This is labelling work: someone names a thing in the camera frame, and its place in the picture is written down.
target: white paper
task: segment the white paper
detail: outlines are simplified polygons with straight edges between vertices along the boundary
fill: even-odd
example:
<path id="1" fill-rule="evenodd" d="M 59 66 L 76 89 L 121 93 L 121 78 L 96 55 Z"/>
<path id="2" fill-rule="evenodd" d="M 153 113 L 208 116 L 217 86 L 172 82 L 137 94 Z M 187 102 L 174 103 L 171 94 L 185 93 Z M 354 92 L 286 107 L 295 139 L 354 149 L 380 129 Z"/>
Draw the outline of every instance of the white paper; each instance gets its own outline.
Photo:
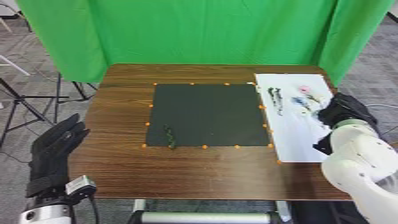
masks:
<path id="1" fill-rule="evenodd" d="M 313 144 L 327 136 L 330 129 L 318 121 L 316 111 L 327 106 L 332 98 L 323 77 L 314 74 L 258 74 L 256 79 L 279 160 L 300 163 L 322 162 L 327 155 L 313 148 Z M 300 92 L 302 86 L 309 87 L 309 94 L 322 103 L 307 99 Z M 268 94 L 270 87 L 281 89 L 283 116 L 277 113 L 279 104 L 275 107 Z M 293 102 L 293 97 L 300 97 L 311 111 Z"/>

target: green backdrop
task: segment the green backdrop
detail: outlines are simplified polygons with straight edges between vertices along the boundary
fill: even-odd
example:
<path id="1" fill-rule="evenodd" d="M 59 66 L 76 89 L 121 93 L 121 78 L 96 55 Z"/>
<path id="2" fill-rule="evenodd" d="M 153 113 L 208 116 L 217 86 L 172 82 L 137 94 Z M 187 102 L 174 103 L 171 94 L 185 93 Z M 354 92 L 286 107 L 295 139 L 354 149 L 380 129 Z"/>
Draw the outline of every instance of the green backdrop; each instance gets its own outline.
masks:
<path id="1" fill-rule="evenodd" d="M 338 85 L 394 0 L 20 0 L 64 78 L 114 63 L 318 65 Z"/>

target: black square pad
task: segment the black square pad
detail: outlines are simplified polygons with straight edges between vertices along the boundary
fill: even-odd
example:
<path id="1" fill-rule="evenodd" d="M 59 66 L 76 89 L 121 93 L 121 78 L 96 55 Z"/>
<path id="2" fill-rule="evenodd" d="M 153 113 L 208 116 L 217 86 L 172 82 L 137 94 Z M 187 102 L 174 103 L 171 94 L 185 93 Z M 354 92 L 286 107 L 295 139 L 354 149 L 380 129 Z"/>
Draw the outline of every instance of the black square pad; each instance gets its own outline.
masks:
<path id="1" fill-rule="evenodd" d="M 160 84 L 155 87 L 146 144 L 167 146 L 165 126 L 176 146 L 267 146 L 256 87 Z"/>

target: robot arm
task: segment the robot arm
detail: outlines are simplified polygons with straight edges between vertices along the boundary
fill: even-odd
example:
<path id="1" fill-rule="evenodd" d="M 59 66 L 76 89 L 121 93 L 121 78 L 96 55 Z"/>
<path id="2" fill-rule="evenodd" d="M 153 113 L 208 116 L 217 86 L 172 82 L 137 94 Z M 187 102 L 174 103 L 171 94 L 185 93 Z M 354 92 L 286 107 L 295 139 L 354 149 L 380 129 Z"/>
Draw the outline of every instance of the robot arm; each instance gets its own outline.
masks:
<path id="1" fill-rule="evenodd" d="M 28 204 L 20 224 L 75 223 L 73 205 L 96 192 L 85 176 L 69 182 L 68 157 L 89 134 L 75 114 L 46 131 L 32 144 Z"/>
<path id="2" fill-rule="evenodd" d="M 371 122 L 359 116 L 359 113 L 348 112 L 350 105 L 343 107 L 345 112 L 336 105 L 332 107 L 336 124 L 327 117 L 330 108 L 320 112 L 320 120 L 334 127 L 329 136 L 332 154 L 322 163 L 322 171 L 334 187 L 350 194 L 368 222 L 393 224 L 398 219 L 398 195 L 382 183 L 386 178 L 394 177 L 398 171 L 398 153 L 378 138 L 373 129 L 377 122 L 370 124 L 375 119 L 368 110 L 362 114 Z"/>

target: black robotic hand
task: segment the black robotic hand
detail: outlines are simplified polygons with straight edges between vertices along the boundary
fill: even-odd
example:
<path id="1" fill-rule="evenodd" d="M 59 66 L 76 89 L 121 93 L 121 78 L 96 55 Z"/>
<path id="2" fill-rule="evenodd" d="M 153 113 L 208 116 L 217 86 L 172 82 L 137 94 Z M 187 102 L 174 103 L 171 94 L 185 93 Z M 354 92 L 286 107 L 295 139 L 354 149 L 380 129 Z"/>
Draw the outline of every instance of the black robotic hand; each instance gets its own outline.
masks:
<path id="1" fill-rule="evenodd" d="M 27 197 L 69 182 L 68 157 L 89 134 L 75 114 L 39 136 L 32 144 L 30 183 Z"/>
<path id="2" fill-rule="evenodd" d="M 330 127 L 330 129 L 336 127 L 336 124 L 346 119 L 364 120 L 378 133 L 377 118 L 370 114 L 368 108 L 359 100 L 343 93 L 338 93 L 334 95 L 330 104 L 318 113 L 318 119 L 322 123 Z M 318 144 L 313 145 L 313 147 L 327 155 L 332 154 L 330 134 L 320 140 Z"/>

